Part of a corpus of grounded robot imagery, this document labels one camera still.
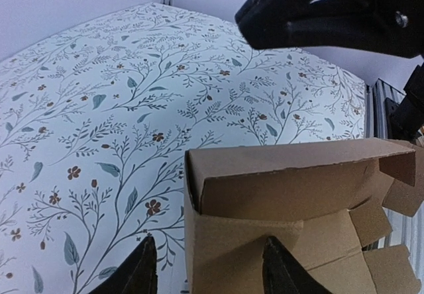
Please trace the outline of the brown cardboard box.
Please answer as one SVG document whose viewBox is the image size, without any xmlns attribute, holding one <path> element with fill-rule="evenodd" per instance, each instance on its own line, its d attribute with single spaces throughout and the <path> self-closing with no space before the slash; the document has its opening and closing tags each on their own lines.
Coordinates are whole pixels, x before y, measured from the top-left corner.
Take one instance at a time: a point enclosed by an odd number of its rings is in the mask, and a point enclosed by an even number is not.
<svg viewBox="0 0 424 294">
<path fill-rule="evenodd" d="M 192 293 L 262 293 L 275 236 L 331 293 L 418 293 L 405 246 L 369 250 L 393 210 L 423 202 L 423 149 L 366 138 L 188 150 L 185 261 Z"/>
</svg>

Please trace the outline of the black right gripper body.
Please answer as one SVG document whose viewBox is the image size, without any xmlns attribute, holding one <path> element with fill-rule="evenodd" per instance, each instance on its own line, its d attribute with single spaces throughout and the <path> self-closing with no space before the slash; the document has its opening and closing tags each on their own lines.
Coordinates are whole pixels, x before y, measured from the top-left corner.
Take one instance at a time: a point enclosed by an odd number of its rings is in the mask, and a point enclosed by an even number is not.
<svg viewBox="0 0 424 294">
<path fill-rule="evenodd" d="M 358 0 L 356 49 L 414 58 L 423 54 L 423 0 Z"/>
</svg>

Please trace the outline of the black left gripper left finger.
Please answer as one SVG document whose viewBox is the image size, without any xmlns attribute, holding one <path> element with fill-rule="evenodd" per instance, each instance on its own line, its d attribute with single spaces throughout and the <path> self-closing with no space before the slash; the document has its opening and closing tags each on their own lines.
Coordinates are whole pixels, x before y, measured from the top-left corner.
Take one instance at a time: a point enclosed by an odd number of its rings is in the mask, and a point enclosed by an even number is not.
<svg viewBox="0 0 424 294">
<path fill-rule="evenodd" d="M 155 294 L 156 262 L 154 237 L 146 236 L 117 270 L 89 294 Z"/>
</svg>

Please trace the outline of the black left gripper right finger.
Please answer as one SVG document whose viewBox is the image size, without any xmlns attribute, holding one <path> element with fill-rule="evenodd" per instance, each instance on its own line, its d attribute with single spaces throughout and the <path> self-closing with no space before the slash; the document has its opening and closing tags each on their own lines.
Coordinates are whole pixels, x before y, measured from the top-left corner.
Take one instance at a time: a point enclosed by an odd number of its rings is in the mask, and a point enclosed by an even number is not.
<svg viewBox="0 0 424 294">
<path fill-rule="evenodd" d="M 275 237 L 267 237 L 262 253 L 262 280 L 264 292 L 269 294 L 326 293 Z"/>
</svg>

